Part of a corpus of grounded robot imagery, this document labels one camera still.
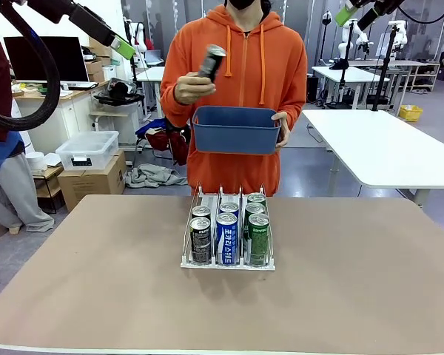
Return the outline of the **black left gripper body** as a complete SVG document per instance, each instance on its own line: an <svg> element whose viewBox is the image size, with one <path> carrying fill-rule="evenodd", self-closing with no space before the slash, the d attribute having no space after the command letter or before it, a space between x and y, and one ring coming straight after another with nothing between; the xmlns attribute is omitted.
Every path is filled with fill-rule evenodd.
<svg viewBox="0 0 444 355"><path fill-rule="evenodd" d="M71 3L68 16L74 25L105 47L110 47L114 42L114 31L100 16L88 7Z"/></svg>

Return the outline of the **black can blue logo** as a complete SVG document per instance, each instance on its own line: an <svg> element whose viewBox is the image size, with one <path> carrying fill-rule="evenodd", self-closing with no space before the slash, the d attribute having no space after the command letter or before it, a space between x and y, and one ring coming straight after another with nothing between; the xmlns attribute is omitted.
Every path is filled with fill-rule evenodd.
<svg viewBox="0 0 444 355"><path fill-rule="evenodd" d="M198 76L201 78L209 78L211 82L214 82L219 67L225 57L226 51L224 48L210 44L207 47L206 56L198 71Z"/></svg>

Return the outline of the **blue plastic bin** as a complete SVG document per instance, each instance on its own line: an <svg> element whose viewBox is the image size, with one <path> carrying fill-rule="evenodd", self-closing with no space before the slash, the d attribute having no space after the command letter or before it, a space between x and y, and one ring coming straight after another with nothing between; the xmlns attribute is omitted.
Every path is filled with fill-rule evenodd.
<svg viewBox="0 0 444 355"><path fill-rule="evenodd" d="M195 146L200 152L234 155L275 153L280 127L272 109L200 106L192 118Z"/></svg>

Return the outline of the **dark green textured can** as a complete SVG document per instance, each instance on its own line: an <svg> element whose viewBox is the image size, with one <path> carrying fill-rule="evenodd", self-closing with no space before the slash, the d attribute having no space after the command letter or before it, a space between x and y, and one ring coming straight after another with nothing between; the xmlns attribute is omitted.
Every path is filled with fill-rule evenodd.
<svg viewBox="0 0 444 355"><path fill-rule="evenodd" d="M269 217L266 214L251 214L249 216L249 264L263 266L268 251Z"/></svg>

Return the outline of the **orange left forearm sleeve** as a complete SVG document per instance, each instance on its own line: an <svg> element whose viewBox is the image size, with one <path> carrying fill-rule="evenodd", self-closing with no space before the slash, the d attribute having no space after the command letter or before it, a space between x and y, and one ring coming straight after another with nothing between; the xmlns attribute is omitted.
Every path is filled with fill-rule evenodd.
<svg viewBox="0 0 444 355"><path fill-rule="evenodd" d="M305 103L305 98L291 98L281 104L279 111L287 114L287 124L289 130L292 130L296 124Z"/></svg>

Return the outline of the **person right hand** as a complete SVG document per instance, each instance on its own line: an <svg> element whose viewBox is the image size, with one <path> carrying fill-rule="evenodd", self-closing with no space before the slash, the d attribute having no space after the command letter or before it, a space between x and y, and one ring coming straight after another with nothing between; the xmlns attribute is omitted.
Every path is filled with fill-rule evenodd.
<svg viewBox="0 0 444 355"><path fill-rule="evenodd" d="M175 100L183 105L192 105L200 98L215 93L215 85L209 78L200 77L197 72L181 76L175 85Z"/></svg>

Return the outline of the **white background table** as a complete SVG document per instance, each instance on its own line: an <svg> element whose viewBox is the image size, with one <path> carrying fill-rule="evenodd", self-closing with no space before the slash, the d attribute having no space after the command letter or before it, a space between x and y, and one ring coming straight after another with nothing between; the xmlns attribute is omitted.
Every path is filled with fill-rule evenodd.
<svg viewBox="0 0 444 355"><path fill-rule="evenodd" d="M314 71L314 74L319 75L324 79L324 89L327 89L325 104L336 104L337 99L335 95L338 94L341 71L331 70L329 67L312 67L312 70ZM354 98L351 107L352 109L356 109L358 108L362 89L368 88L373 83L377 84L380 80L380 76L350 66L346 70L345 80L345 88L352 88L354 90Z"/></svg>
<svg viewBox="0 0 444 355"><path fill-rule="evenodd" d="M156 102L156 109L157 109L157 117L158 118L165 118L165 115L162 111L161 107L161 82L164 74L164 67L150 67L147 69L139 70L139 72L136 74L136 80L138 83L141 84L143 94L145 96L144 99L144 111L145 116L148 118L149 113L147 112L147 85L151 85L152 89L150 92L153 93L153 96L155 97Z"/></svg>

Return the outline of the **black computer monitor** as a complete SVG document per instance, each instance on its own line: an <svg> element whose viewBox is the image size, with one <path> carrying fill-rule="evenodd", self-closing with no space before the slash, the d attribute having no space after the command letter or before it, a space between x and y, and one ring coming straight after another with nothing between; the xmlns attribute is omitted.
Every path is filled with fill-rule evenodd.
<svg viewBox="0 0 444 355"><path fill-rule="evenodd" d="M61 81L89 81L78 37L43 36L58 68ZM11 67L18 81L45 82L44 67L23 37L4 37Z"/></svg>

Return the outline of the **white desk wooden top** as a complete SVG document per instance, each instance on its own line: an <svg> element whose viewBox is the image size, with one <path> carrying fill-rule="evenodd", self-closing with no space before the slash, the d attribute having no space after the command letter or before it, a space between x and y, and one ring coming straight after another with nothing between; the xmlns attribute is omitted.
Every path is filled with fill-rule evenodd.
<svg viewBox="0 0 444 355"><path fill-rule="evenodd" d="M144 122L142 103L126 106L101 104L95 98L107 92L107 82L85 91L72 91L61 97L48 121L27 132L34 150L49 153L80 132L117 131L120 147L136 143L135 131Z"/></svg>

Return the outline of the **wooden shelf rack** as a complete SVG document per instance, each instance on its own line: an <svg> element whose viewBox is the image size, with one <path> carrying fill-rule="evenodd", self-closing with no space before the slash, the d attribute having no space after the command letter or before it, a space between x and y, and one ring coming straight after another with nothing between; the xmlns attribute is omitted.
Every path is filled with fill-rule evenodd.
<svg viewBox="0 0 444 355"><path fill-rule="evenodd" d="M435 61L394 61L393 67L402 71L399 89L412 91L426 89L432 92L440 69L440 63Z"/></svg>

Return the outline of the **person in orange hoodie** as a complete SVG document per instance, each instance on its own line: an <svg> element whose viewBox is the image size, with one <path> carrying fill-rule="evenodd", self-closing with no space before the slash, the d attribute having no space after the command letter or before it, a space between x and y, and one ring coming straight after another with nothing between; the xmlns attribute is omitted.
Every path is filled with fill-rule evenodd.
<svg viewBox="0 0 444 355"><path fill-rule="evenodd" d="M198 73L210 44L226 51L213 82L216 91L186 105L188 118L169 120L174 126L187 125L202 106L255 107L276 114L284 101L306 99L308 60L303 40L282 24L270 0L255 0L245 10L236 10L225 0L204 18L185 24L170 44L162 81L176 83L188 72ZM263 187L270 196L280 183L280 153L208 153L191 143L186 173L192 190L249 194Z"/></svg>

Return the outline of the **red cloth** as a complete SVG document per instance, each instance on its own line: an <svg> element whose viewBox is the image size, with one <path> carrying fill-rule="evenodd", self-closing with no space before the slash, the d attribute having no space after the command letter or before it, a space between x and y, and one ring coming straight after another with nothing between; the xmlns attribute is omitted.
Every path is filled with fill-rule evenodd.
<svg viewBox="0 0 444 355"><path fill-rule="evenodd" d="M190 131L187 128L149 129L145 133L145 138L154 150L170 151L175 164L186 165L190 143Z"/></svg>

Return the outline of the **yellow plastic crate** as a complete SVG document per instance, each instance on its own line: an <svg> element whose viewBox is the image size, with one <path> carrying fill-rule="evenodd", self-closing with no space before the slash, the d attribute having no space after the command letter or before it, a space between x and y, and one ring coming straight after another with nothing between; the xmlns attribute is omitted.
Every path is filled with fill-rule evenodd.
<svg viewBox="0 0 444 355"><path fill-rule="evenodd" d="M416 105L402 105L399 111L399 117L406 122L416 123L419 121L423 109Z"/></svg>

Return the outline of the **brown cardboard box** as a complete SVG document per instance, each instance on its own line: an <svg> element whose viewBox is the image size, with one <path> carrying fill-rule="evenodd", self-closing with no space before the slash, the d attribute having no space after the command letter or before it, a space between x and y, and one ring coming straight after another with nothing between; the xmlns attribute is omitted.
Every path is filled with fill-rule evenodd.
<svg viewBox="0 0 444 355"><path fill-rule="evenodd" d="M119 150L103 170L63 171L58 182L67 211L71 212L87 195L121 195L126 173L123 150Z"/></svg>

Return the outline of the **white paper roll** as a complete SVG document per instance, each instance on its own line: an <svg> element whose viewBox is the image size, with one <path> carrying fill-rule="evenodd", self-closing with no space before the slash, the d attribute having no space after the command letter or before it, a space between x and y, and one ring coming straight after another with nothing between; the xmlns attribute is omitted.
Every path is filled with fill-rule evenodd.
<svg viewBox="0 0 444 355"><path fill-rule="evenodd" d="M42 152L28 152L25 157L32 172L43 172L47 169L45 156Z"/></svg>

